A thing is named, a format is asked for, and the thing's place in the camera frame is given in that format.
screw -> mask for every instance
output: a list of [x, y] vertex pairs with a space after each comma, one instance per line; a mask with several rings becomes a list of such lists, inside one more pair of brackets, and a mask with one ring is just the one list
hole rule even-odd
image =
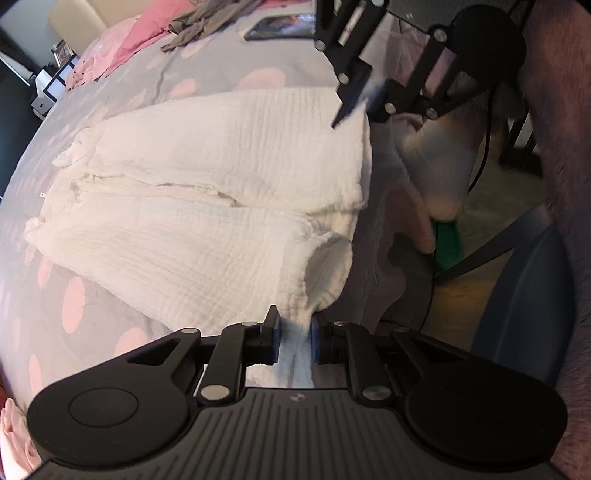
[[222, 400], [230, 394], [230, 389], [224, 385], [208, 385], [201, 389], [201, 396], [207, 400]]
[[439, 113], [437, 113], [437, 110], [434, 108], [427, 108], [427, 117], [431, 120], [435, 120], [437, 117], [439, 117]]
[[384, 105], [384, 110], [386, 110], [390, 115], [393, 115], [396, 113], [396, 107], [394, 106], [393, 103], [390, 103], [390, 102], [388, 102]]
[[384, 387], [383, 385], [374, 385], [373, 387], [368, 387], [364, 389], [361, 394], [371, 401], [380, 401], [386, 400], [390, 395], [392, 395], [392, 390], [388, 387]]
[[433, 37], [435, 37], [435, 40], [437, 40], [440, 43], [447, 42], [447, 33], [445, 32], [445, 30], [442, 30], [441, 28], [435, 30], [435, 32], [433, 33]]

pink fabric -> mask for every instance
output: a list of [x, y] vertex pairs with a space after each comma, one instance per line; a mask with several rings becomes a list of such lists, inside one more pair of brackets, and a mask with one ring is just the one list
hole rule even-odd
[[41, 465], [25, 416], [11, 398], [0, 413], [0, 454], [6, 480], [22, 480]]
[[168, 35], [171, 20], [193, 6], [189, 0], [154, 0], [125, 37], [106, 74], [110, 75], [137, 52]]
[[[6, 392], [4, 391], [4, 388], [2, 387], [2, 378], [0, 378], [0, 412], [4, 408], [4, 404], [6, 403], [7, 399], [8, 399], [8, 395], [6, 395]], [[0, 450], [0, 476], [4, 476], [4, 470], [2, 468], [2, 451], [1, 450]]]
[[289, 5], [305, 4], [309, 0], [262, 0], [259, 8], [288, 7]]
[[135, 17], [127, 18], [105, 30], [82, 54], [76, 67], [66, 79], [66, 88], [71, 90], [85, 82], [96, 80], [111, 65], [125, 37], [134, 26]]

picture frame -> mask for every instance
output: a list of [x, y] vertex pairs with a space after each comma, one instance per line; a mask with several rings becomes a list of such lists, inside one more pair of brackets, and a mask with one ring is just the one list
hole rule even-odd
[[66, 64], [72, 55], [74, 55], [74, 52], [70, 46], [63, 40], [61, 40], [57, 45], [53, 46], [51, 53], [53, 53], [53, 57], [56, 60], [58, 68], [61, 68], [64, 64]]

white sock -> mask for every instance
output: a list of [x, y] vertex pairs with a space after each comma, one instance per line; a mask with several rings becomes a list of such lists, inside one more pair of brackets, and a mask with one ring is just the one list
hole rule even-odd
[[395, 145], [410, 179], [423, 195], [431, 217], [451, 222], [466, 203], [478, 152], [462, 145], [431, 120], [416, 132], [412, 132], [410, 124], [408, 129], [411, 132], [398, 136]]

gray cloth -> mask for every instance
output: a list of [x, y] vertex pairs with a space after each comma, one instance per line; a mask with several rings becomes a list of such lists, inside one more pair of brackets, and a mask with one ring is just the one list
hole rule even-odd
[[240, 17], [254, 12], [261, 4], [261, 0], [190, 0], [195, 8], [188, 10], [170, 24], [170, 31], [177, 34], [173, 41], [164, 45], [162, 51], [173, 50], [176, 47], [205, 38], [224, 25], [235, 22]]

